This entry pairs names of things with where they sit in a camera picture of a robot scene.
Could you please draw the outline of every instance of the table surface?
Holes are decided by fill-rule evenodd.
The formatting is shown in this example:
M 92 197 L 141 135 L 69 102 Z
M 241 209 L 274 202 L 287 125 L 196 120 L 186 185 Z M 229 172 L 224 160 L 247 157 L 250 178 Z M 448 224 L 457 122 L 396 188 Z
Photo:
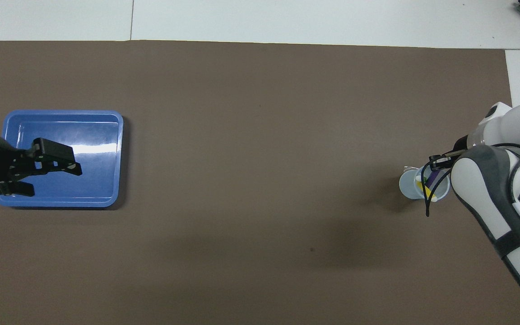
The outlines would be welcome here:
M 0 0 L 0 40 L 173 39 L 505 49 L 520 104 L 512 0 Z

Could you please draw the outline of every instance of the blue tray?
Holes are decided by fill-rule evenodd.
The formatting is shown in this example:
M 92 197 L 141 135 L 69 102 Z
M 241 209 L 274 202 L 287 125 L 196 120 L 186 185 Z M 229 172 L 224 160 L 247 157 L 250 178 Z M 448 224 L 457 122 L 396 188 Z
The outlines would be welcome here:
M 83 175 L 64 172 L 29 176 L 35 196 L 0 196 L 0 205 L 31 207 L 105 208 L 120 187 L 124 120 L 116 111 L 12 111 L 4 121 L 3 138 L 28 149 L 35 138 L 74 148 Z

